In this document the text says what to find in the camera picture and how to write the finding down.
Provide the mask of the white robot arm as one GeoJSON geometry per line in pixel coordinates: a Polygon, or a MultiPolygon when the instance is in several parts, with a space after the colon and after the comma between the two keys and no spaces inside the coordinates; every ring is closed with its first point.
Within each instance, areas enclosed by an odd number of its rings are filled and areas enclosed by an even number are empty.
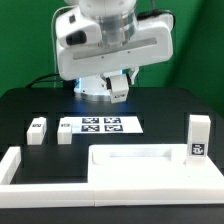
{"type": "Polygon", "coordinates": [[[172,13],[138,16],[137,0],[71,0],[56,19],[60,76],[79,81],[77,95],[113,103],[127,99],[141,66],[173,55],[172,13]]]}

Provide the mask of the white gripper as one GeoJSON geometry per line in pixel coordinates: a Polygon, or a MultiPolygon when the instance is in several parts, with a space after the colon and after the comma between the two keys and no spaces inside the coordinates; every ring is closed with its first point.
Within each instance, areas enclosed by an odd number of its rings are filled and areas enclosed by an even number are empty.
{"type": "MultiPolygon", "coordinates": [[[[58,52],[59,74],[64,80],[73,80],[97,74],[129,69],[130,84],[135,83],[139,66],[169,60],[173,55],[171,32],[165,22],[149,22],[124,46],[112,49],[88,46],[70,47],[58,52]]],[[[103,76],[110,90],[110,77],[103,76]]]]}

